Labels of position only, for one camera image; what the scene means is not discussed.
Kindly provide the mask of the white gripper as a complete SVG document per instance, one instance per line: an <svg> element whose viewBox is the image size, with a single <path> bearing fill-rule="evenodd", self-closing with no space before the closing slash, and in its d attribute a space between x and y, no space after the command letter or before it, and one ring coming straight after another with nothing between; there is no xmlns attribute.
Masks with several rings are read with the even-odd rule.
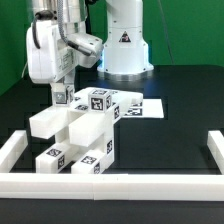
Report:
<svg viewBox="0 0 224 224"><path fill-rule="evenodd" d="M51 83L53 92L65 92L74 87L76 66L91 68L100 59L100 39L85 32L71 33L68 38L76 43L81 51L65 44L59 34L58 25L51 21L36 23L36 39L32 28L26 35L28 72L34 83Z"/></svg>

